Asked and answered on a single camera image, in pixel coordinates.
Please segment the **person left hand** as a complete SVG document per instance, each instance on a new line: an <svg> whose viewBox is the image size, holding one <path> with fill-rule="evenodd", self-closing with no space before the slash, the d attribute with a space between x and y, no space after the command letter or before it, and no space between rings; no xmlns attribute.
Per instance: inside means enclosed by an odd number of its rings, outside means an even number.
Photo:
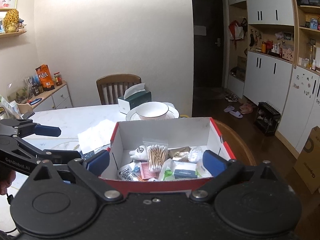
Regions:
<svg viewBox="0 0 320 240"><path fill-rule="evenodd" d="M9 168L1 168L0 171L0 194L1 196L7 194L8 188L12 185L12 182L16 179L16 172Z"/></svg>

